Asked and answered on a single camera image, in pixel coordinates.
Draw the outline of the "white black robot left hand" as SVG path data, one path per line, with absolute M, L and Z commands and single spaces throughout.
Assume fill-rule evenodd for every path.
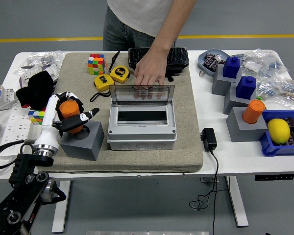
M 60 105 L 69 100 L 77 102 L 77 110 L 80 111 L 80 114 L 61 118 Z M 34 143 L 34 154 L 43 156 L 55 155 L 59 149 L 58 141 L 61 138 L 61 132 L 68 132 L 86 124 L 99 112 L 99 108 L 83 112 L 84 108 L 82 105 L 83 103 L 72 92 L 53 94 L 49 98 L 42 122 L 42 132 Z

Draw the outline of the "person's left hand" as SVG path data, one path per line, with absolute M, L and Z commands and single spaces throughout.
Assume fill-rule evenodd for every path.
M 137 88 L 148 88 L 158 83 L 163 86 L 167 67 L 167 51 L 150 48 L 136 65 L 134 76 Z

